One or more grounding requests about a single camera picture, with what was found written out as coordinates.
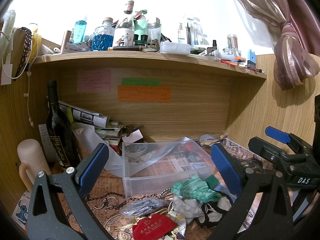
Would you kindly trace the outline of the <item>green striped cloth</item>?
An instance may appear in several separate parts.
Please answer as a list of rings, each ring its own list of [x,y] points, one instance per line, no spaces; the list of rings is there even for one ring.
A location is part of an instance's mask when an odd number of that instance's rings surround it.
[[[218,202],[222,195],[209,188],[199,176],[192,176],[172,186],[171,192],[183,199],[195,199],[201,203]]]

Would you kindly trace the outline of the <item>floral patterned cloth pouch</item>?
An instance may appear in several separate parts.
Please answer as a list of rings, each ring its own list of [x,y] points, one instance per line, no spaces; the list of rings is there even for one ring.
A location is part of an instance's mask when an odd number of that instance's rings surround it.
[[[177,225],[173,230],[165,235],[164,239],[185,239],[184,235],[187,227],[185,217],[181,213],[174,211],[172,207],[168,208],[167,217],[169,217]]]

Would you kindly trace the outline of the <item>red velvet pouch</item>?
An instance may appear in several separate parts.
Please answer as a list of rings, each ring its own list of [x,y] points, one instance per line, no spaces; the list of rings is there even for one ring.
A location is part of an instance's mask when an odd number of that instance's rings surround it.
[[[143,218],[136,225],[133,225],[132,235],[134,240],[156,240],[162,238],[176,227],[177,223],[169,217],[154,214],[150,218]]]

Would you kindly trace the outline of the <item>white drawstring pouch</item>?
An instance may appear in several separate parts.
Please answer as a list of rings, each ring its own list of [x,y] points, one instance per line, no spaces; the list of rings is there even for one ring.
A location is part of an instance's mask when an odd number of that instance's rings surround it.
[[[201,205],[195,199],[183,200],[181,197],[174,197],[172,199],[172,208],[185,218],[187,224],[190,224],[193,219],[204,215]]]

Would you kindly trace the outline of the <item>black and white mask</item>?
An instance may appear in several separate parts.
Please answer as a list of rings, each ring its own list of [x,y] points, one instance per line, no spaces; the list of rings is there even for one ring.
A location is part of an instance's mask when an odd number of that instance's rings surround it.
[[[195,218],[201,228],[215,228],[231,209],[233,201],[227,196],[222,196],[218,202],[206,202],[201,205],[203,215]]]

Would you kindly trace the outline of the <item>vintage print table mat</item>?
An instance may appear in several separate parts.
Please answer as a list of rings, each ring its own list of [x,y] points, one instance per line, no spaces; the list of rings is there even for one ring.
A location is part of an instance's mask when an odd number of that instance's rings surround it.
[[[263,163],[263,168],[267,170],[272,170],[273,165],[266,161],[262,160],[257,155],[249,152],[248,149],[236,144],[235,142],[225,139],[222,141],[222,145],[227,150],[228,153],[240,159],[245,159],[245,157],[259,159]],[[133,239],[132,237],[132,225],[129,218],[125,218],[120,214],[121,210],[124,207],[127,207],[133,201],[144,200],[151,197],[158,197],[160,193],[153,195],[137,195],[134,197],[125,197],[123,183],[120,182],[120,178],[116,178],[113,175],[106,175],[106,172],[103,172],[102,176],[99,176],[93,190],[90,194],[85,197],[85,202],[88,207],[91,209],[95,217],[99,222],[106,228],[106,230],[113,236],[114,239]],[[216,190],[222,193],[228,194],[233,202],[235,202],[236,197],[227,192],[227,187],[223,181],[220,173],[217,171],[217,168],[213,171],[213,176],[219,181]],[[67,203],[65,195],[63,193],[58,193],[59,201],[62,205],[63,211],[71,225],[71,227],[77,232],[81,232],[80,226],[78,225],[74,215],[72,214],[70,207]],[[251,207],[245,222],[244,226],[241,226],[241,230],[245,230],[249,226],[249,222],[252,221],[253,215],[258,208],[258,204],[262,197],[262,193],[258,193],[254,199],[254,204]],[[214,228],[201,228],[197,224],[197,220],[193,220],[191,223],[186,225],[186,232],[184,233],[185,239],[207,239],[210,234],[214,231]]]

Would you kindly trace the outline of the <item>beige thermos mug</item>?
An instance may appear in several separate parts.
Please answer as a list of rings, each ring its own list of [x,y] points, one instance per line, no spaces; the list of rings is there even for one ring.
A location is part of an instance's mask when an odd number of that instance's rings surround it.
[[[40,143],[35,139],[26,139],[17,146],[21,161],[18,172],[27,190],[32,191],[35,179],[40,171],[51,175]]]

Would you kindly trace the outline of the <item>dark wine bottle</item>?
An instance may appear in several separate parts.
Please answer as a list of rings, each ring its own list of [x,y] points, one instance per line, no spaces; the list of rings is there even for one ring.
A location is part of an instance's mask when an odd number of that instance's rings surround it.
[[[57,81],[49,81],[47,89],[49,114],[46,126],[57,160],[63,168],[77,167],[81,160],[76,137],[71,129],[68,116],[60,108]]]

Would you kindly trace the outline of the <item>wooden shelf board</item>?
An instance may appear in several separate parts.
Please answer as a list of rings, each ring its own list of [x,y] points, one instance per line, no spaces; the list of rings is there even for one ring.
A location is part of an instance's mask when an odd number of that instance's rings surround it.
[[[35,65],[53,67],[117,67],[154,70],[176,70],[266,79],[266,74],[230,66],[202,56],[161,54],[140,51],[87,51],[69,54],[43,55]]]

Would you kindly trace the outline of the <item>rolled newspaper stack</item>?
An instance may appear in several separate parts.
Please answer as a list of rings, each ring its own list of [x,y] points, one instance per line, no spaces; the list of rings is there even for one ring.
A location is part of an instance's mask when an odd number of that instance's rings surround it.
[[[76,107],[61,100],[59,100],[59,105],[68,117],[72,116],[73,121],[93,126],[101,138],[118,138],[120,136],[123,125],[113,121],[109,116]]]

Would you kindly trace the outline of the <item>clear plastic storage box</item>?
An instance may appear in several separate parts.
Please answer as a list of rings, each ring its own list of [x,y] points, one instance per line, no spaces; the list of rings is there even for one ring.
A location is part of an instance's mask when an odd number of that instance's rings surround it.
[[[160,193],[192,176],[211,175],[226,187],[209,153],[193,140],[153,143],[123,143],[125,196]]]

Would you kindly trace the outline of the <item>small white cardboard box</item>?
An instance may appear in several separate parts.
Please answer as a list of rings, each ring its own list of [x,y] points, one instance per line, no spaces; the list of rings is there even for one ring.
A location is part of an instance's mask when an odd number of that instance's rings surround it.
[[[122,140],[125,143],[134,143],[139,141],[140,139],[143,139],[143,135],[139,129],[133,131],[128,137],[126,135],[122,137]]]

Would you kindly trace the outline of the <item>orange sticky note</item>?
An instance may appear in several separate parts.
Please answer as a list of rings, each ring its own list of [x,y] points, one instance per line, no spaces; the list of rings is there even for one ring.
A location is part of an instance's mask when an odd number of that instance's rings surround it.
[[[118,86],[118,101],[171,102],[171,87],[167,86]]]

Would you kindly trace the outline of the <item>pink tied curtain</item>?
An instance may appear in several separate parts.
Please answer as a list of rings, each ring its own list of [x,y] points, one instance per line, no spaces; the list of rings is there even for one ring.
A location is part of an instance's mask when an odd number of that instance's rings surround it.
[[[246,12],[267,25],[274,45],[274,79],[282,90],[319,73],[319,17],[307,0],[238,0]]]

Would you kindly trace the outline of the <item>clear lidded container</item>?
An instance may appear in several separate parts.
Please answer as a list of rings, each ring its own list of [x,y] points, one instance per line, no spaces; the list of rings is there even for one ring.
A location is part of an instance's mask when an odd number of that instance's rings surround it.
[[[162,54],[176,54],[176,55],[189,55],[191,46],[189,44],[174,43],[174,42],[161,42],[160,53]]]

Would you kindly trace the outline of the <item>pink sticky note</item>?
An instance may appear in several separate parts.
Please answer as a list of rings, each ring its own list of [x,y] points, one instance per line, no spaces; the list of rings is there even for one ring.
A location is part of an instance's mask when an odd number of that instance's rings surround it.
[[[82,70],[77,73],[78,93],[107,93],[111,91],[111,70]]]

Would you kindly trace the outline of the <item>green sticky note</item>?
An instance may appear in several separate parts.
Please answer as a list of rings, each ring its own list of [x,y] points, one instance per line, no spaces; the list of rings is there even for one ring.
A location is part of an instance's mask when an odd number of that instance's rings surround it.
[[[159,79],[146,79],[146,78],[122,78],[121,84],[123,86],[160,86]]]

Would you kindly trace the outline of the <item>green white spray bottle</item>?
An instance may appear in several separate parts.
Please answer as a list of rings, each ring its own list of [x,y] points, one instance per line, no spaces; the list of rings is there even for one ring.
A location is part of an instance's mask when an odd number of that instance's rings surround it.
[[[134,21],[134,36],[133,41],[135,44],[146,44],[148,40],[148,32],[147,32],[147,20],[146,14],[148,11],[146,9],[137,11],[135,16],[133,17]]]

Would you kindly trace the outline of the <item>white illustrated bottle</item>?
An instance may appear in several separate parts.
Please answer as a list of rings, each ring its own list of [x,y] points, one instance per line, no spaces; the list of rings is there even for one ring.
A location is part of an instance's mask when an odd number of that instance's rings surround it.
[[[113,37],[113,47],[131,46],[133,45],[134,37],[134,22],[133,22],[133,6],[134,1],[130,0],[125,4],[123,13],[118,20]]]

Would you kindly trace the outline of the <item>blue glass bottle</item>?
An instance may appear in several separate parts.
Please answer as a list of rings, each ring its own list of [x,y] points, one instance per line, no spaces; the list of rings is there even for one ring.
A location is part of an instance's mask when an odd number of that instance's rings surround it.
[[[106,17],[101,26],[94,31],[92,50],[107,51],[113,44],[114,27],[112,27],[113,19]]]

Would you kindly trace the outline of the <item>teal plastic bottle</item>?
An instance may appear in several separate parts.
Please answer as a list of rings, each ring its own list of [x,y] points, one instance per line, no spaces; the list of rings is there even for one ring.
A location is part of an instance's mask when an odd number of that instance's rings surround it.
[[[75,23],[74,31],[73,31],[74,43],[81,43],[83,41],[86,26],[87,26],[87,22],[84,20],[80,20]]]

